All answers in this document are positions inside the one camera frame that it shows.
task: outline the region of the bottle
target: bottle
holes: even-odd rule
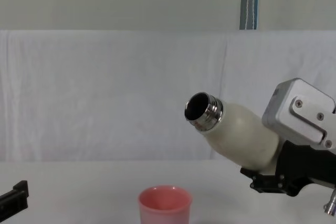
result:
[[[274,172],[279,136],[252,111],[201,92],[188,101],[184,115],[219,154],[246,169]]]

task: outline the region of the table surface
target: table surface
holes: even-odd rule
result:
[[[139,224],[139,192],[163,184],[191,192],[191,224],[336,222],[322,210],[330,189],[259,194],[239,168],[226,160],[0,163],[0,193],[20,180],[30,193],[29,208],[4,223]]]

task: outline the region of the white wall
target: white wall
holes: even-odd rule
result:
[[[0,0],[0,29],[234,30],[240,0]]]
[[[336,29],[336,0],[259,0],[259,29]]]

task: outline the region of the cup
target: cup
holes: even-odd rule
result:
[[[188,224],[192,196],[177,186],[154,186],[139,195],[141,224]]]

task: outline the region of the bottle opening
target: bottle opening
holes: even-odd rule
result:
[[[209,105],[209,96],[206,93],[198,93],[191,97],[185,106],[184,116],[189,121],[200,118]]]

